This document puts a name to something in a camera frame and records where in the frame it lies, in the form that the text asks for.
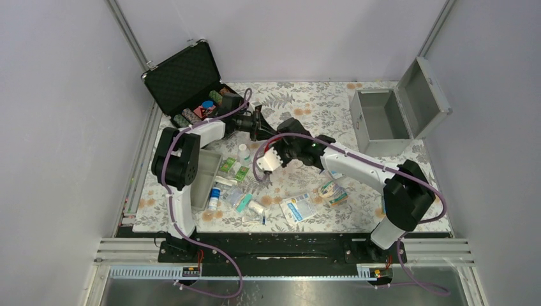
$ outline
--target metal floor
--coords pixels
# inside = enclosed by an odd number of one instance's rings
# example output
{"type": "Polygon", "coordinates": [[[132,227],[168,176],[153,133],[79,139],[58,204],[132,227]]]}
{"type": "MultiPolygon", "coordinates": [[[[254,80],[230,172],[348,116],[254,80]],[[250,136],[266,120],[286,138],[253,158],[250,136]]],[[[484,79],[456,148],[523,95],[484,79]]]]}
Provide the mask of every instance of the metal floor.
{"type": "MultiPolygon", "coordinates": [[[[451,296],[436,296],[418,286],[374,290],[363,288],[366,282],[247,280],[238,297],[220,300],[188,290],[179,291],[170,280],[109,279],[102,305],[467,305],[458,274],[453,268],[414,268],[413,273],[422,282],[435,282],[447,287],[452,292],[451,296]]],[[[393,282],[408,281],[400,268],[394,269],[393,282]]],[[[225,294],[235,292],[238,283],[200,280],[192,286],[225,294]]]]}

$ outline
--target gray tray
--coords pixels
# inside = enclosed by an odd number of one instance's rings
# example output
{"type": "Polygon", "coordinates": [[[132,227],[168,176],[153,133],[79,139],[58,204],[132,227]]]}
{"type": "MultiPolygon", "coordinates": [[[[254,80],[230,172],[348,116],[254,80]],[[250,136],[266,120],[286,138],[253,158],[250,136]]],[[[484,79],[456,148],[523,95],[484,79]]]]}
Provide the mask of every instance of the gray tray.
{"type": "Polygon", "coordinates": [[[199,151],[195,180],[191,183],[191,208],[198,212],[207,208],[211,189],[222,161],[222,154],[209,150],[199,151]]]}

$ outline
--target metal box lid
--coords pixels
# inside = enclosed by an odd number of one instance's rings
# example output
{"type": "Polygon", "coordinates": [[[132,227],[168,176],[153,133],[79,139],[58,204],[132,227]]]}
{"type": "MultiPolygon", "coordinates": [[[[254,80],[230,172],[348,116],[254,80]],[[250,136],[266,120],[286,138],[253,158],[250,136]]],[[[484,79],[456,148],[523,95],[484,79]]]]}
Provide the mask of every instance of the metal box lid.
{"type": "Polygon", "coordinates": [[[209,43],[199,40],[143,73],[141,79],[163,113],[175,115],[189,108],[201,92],[215,88],[221,77],[209,43]]]}
{"type": "Polygon", "coordinates": [[[452,113],[447,98],[427,59],[417,57],[396,87],[403,117],[414,139],[426,137],[446,116],[452,113]]]}

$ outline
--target white wall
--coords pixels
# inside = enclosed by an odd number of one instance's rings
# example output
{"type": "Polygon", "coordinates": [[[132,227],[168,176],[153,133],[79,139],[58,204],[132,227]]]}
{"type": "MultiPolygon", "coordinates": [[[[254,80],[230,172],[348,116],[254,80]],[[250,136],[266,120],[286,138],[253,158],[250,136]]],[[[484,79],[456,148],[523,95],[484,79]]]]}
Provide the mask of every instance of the white wall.
{"type": "Polygon", "coordinates": [[[155,64],[190,38],[226,81],[398,80],[445,0],[119,0],[155,64]]]}
{"type": "Polygon", "coordinates": [[[454,113],[427,141],[490,305],[539,305],[541,1],[458,1],[428,59],[454,113]]]}
{"type": "Polygon", "coordinates": [[[104,1],[0,2],[0,305],[76,305],[152,99],[104,1]]]}

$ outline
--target black mounting base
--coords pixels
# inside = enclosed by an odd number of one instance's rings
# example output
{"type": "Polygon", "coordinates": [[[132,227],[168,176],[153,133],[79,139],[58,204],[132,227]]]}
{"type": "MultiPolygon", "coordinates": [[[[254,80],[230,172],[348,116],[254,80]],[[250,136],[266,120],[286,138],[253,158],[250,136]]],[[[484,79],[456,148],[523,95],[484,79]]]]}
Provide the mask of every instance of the black mounting base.
{"type": "MultiPolygon", "coordinates": [[[[377,256],[371,251],[369,234],[310,233],[194,233],[190,237],[224,250],[248,276],[351,276],[357,264],[385,266],[389,255],[396,259],[396,245],[377,256]]],[[[196,263],[197,249],[204,251],[203,276],[236,276],[231,263],[220,253],[200,248],[168,235],[160,245],[160,263],[196,263]]],[[[407,262],[401,243],[402,260],[407,262]]]]}

